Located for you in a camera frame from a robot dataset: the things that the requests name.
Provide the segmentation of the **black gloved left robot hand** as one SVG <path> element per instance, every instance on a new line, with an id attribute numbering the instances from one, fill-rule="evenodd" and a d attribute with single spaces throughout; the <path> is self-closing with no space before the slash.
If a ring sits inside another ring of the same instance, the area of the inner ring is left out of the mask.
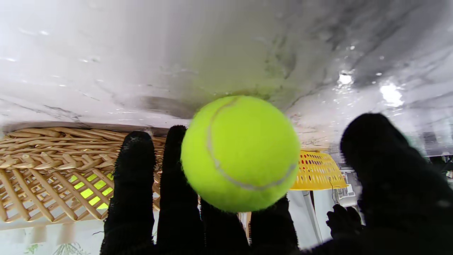
<path id="1" fill-rule="evenodd" d="M 358 211 L 352 206 L 343 207 L 340 204 L 335 204 L 333 210 L 327 212 L 326 224 L 333 239 L 358 235 L 364 229 Z"/>

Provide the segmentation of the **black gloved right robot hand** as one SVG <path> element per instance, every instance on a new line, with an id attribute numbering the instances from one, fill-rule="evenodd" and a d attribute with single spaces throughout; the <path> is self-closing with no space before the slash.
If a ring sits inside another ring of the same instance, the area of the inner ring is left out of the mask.
<path id="1" fill-rule="evenodd" d="M 341 152 L 362 186 L 364 229 L 301 250 L 282 197 L 252 213 L 251 242 L 236 214 L 202 201 L 181 169 L 186 126 L 167 135 L 161 176 L 157 243 L 152 195 L 156 156 L 147 132 L 129 133 L 115 163 L 114 194 L 104 221 L 101 255 L 451 255 L 452 188 L 446 177 L 380 113 L 354 119 Z"/>

